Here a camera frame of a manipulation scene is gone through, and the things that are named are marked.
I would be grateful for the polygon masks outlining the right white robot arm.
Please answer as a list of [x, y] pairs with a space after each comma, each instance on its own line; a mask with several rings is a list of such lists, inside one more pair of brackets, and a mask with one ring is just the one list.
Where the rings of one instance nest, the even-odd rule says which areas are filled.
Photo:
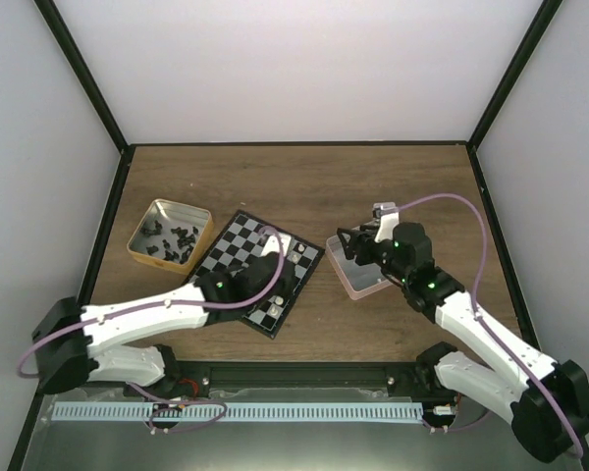
[[559, 362], [515, 335], [440, 268], [422, 225], [411, 222], [339, 229], [347, 260], [375, 265], [398, 286], [407, 304], [451, 333], [480, 357], [468, 358], [444, 342], [426, 350], [416, 382], [427, 394], [466, 395], [511, 426], [522, 447], [550, 463], [583, 456], [589, 433], [589, 382], [574, 361]]

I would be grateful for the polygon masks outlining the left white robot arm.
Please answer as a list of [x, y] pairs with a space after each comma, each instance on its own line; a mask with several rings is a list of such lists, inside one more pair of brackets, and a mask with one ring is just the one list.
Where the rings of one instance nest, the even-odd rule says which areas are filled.
[[176, 330], [233, 322], [273, 296], [287, 298], [295, 265], [269, 252], [236, 272], [209, 272], [192, 284], [134, 301], [80, 306], [55, 302], [33, 330], [33, 355], [42, 393], [64, 393], [87, 382], [126, 382], [173, 394], [181, 372], [161, 347], [133, 342]]

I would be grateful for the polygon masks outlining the pink tin box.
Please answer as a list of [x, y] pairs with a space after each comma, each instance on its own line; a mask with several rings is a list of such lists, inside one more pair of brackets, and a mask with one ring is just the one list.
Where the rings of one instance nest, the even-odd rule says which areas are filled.
[[392, 285], [376, 265], [358, 266], [353, 260], [347, 260], [336, 235], [326, 240], [326, 255], [352, 300], [362, 299]]

